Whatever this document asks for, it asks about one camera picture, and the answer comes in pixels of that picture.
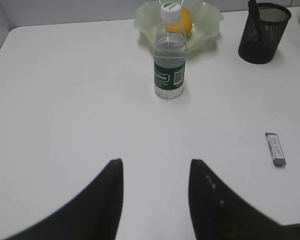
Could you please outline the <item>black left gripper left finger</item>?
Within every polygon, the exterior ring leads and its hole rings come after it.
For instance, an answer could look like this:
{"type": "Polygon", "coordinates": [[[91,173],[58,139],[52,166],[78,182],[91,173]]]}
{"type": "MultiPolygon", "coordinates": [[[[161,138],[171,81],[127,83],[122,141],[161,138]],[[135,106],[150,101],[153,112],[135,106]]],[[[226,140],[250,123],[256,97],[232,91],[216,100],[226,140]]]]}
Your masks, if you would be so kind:
{"type": "Polygon", "coordinates": [[[11,240],[114,240],[124,200],[124,167],[110,160],[77,196],[11,240]]]}

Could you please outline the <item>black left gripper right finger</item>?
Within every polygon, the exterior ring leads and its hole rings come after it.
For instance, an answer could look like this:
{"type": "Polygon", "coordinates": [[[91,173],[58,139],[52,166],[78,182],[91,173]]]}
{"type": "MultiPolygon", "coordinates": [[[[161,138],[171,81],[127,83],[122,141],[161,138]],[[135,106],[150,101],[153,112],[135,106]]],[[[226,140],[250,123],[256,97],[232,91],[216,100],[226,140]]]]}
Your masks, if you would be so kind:
{"type": "Polygon", "coordinates": [[[192,159],[188,204],[197,240],[300,240],[300,227],[271,220],[229,188],[201,159],[192,159]]]}

